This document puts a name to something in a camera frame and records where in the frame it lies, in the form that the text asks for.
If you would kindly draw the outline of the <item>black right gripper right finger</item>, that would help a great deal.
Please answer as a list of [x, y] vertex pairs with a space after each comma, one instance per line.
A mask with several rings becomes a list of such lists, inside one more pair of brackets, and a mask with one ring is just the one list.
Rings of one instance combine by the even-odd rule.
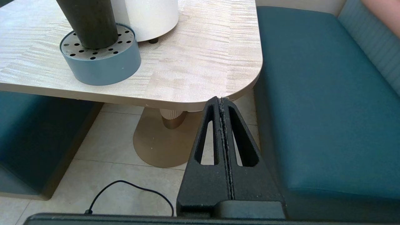
[[221, 123], [230, 198], [283, 203], [284, 199], [242, 115], [227, 98], [221, 98]]

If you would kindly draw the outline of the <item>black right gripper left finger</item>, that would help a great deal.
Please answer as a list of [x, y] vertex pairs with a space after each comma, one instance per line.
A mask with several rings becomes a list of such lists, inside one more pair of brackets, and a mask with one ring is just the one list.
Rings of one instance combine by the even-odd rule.
[[[220, 107], [221, 100], [218, 97], [208, 100], [204, 107], [204, 115], [176, 199], [178, 217], [211, 217], [214, 207], [219, 202], [231, 198], [225, 131]], [[202, 165], [209, 122], [212, 122], [214, 164]]]

